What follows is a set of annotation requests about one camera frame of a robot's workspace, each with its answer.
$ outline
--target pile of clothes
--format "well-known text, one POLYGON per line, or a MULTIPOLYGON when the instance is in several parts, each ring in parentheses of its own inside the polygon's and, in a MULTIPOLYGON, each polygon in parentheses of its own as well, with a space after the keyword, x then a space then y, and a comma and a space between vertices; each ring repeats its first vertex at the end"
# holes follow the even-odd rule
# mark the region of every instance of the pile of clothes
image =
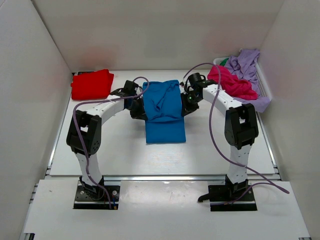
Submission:
MULTIPOLYGON (((239 56, 230 56, 219 67, 221 87, 227 94, 244 104, 252 104, 257 112, 263 113, 270 99, 262 96, 256 76, 256 63, 260 55, 257 49, 243 49, 239 56)), ((212 67, 208 79, 218 82, 216 67, 212 67)))

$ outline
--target folded blue garment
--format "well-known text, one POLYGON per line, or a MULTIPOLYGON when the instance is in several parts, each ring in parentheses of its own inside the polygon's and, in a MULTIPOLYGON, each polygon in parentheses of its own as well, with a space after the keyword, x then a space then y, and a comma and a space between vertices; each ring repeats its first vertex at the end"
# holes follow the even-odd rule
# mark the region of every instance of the folded blue garment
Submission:
POLYGON ((185 120, 181 116, 182 103, 178 80, 151 81, 143 94, 145 134, 147 144, 186 142, 185 120))

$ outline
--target stack of red clothes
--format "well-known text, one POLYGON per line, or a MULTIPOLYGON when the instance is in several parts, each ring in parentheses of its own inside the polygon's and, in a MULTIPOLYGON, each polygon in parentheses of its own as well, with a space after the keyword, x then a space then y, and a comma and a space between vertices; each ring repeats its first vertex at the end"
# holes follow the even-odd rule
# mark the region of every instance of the stack of red clothes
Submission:
MULTIPOLYGON (((221 72, 221 86, 227 94, 232 97, 241 98, 245 100, 256 100, 258 94, 252 90, 251 82, 241 79, 239 80, 237 75, 232 75, 228 69, 224 66, 218 66, 221 72)), ((213 66, 208 74, 208 79, 212 79, 218 83, 219 74, 218 69, 213 66)))
POLYGON ((105 99, 111 91, 114 74, 108 69, 73 76, 71 98, 73 100, 105 99))

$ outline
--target pink cloth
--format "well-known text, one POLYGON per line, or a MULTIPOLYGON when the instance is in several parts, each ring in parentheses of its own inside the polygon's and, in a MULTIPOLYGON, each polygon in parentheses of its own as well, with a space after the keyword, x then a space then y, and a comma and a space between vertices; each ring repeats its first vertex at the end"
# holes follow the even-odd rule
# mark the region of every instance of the pink cloth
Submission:
MULTIPOLYGON (((224 66, 218 67, 221 72, 221 86, 227 94, 245 100, 256 100, 258 98, 258 94, 252 90, 252 85, 249 81, 244 79, 239 80, 237 75, 231 75, 229 70, 224 66)), ((218 83, 219 74, 215 66, 211 68, 207 79, 212 79, 218 83)))

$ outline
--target cable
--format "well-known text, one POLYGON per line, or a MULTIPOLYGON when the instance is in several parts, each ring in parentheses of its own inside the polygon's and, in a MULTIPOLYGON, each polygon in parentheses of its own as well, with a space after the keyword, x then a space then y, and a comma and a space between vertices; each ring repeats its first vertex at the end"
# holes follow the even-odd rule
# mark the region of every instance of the cable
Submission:
MULTIPOLYGON (((142 94, 144 94, 148 88, 149 88, 149 80, 146 79, 144 76, 138 76, 136 77, 133 81, 136 81, 137 79, 144 79, 146 80, 147 82, 147 86, 145 88, 144 91, 142 91, 141 93, 139 93, 138 95, 135 95, 135 96, 125 96, 125 97, 118 97, 118 98, 114 98, 112 99, 113 102, 116 102, 116 101, 119 101, 119 100, 125 100, 125 99, 133 99, 133 98, 139 98, 140 96, 142 96, 142 94)), ((85 159, 86 159, 86 166, 85 166, 85 172, 86 174, 88 175, 88 178, 90 179, 91 182, 93 182, 93 184, 95 184, 96 186, 98 186, 99 188, 101 188, 107 198, 108 198, 108 201, 109 201, 109 208, 111 209, 111 199, 110 199, 110 196, 109 196, 109 193, 107 191, 107 189, 100 185, 99 183, 95 182, 93 180, 93 178, 90 176, 90 173, 89 173, 89 154, 88 154, 88 150, 87 150, 87 147, 86 147, 86 144, 85 144, 85 141, 84 141, 84 138, 82 137, 81 135, 81 131, 80 131, 80 128, 79 128, 79 125, 78 125, 78 122, 77 122, 77 117, 76 117, 76 110, 78 107, 82 106, 82 105, 86 105, 86 104, 102 104, 102 103, 108 103, 108 102, 111 102, 109 99, 105 99, 105 100, 96 100, 96 101, 86 101, 86 102, 80 102, 78 103, 77 105, 75 105, 74 109, 73 109, 73 113, 72 113, 72 117, 73 117, 73 121, 74 121, 74 125, 75 125, 75 129, 76 129, 76 132, 78 133, 78 136, 79 136, 79 140, 81 142, 81 146, 83 148, 83 151, 84 151, 84 155, 85 155, 85 159)))
POLYGON ((211 136, 211 140, 212 140, 212 143, 215 147, 215 149, 217 150, 217 152, 221 155, 221 157, 223 157, 226 161, 228 161, 229 163, 233 164, 233 165, 236 165, 236 166, 239 166, 239 167, 243 167, 243 168, 246 168, 247 170, 250 170, 252 172, 254 172, 255 174, 259 175, 260 177, 262 177, 264 180, 268 181, 268 182, 258 182, 258 183, 255 183, 255 184, 252 184, 251 186, 249 186, 247 188, 247 190, 245 190, 242 195, 240 197, 238 197, 237 199, 233 200, 233 201, 227 201, 227 202, 219 202, 219 203, 216 203, 215 205, 225 205, 225 204, 233 204, 234 202, 238 201, 239 199, 241 199, 253 186, 256 186, 256 185, 262 185, 262 184, 265 184, 265 185, 272 185, 274 187, 276 187, 277 189, 279 189, 280 191, 286 193, 286 194, 289 194, 290 192, 288 190, 286 190, 285 188, 279 186, 279 185, 276 185, 275 183, 273 183, 271 180, 269 180, 268 178, 266 178, 264 175, 262 175, 261 173, 259 173, 258 171, 252 169, 251 167, 248 167, 248 166, 245 166, 245 165, 242 165, 240 163, 237 163, 237 162, 234 162, 234 161, 231 161, 229 158, 227 158, 219 149, 216 141, 215 141, 215 138, 214 138, 214 135, 213 135, 213 132, 212 132, 212 113, 213 113, 213 110, 214 110, 214 106, 215 106, 215 103, 217 101, 217 98, 218 98, 218 95, 219 95, 219 91, 220 91, 220 86, 221 86, 221 72, 220 72, 220 69, 217 65, 211 63, 211 62, 204 62, 204 63, 200 63, 196 66, 194 66, 193 68, 191 68, 183 77, 183 79, 195 68, 201 66, 201 65, 206 65, 206 64, 209 64, 209 65, 212 65, 214 67, 216 67, 217 71, 218 71, 218 87, 217 87, 217 91, 216 91, 216 95, 213 99, 213 102, 212 102, 212 105, 211 105, 211 109, 210 109, 210 115, 209 115, 209 132, 210 132, 210 136, 211 136))

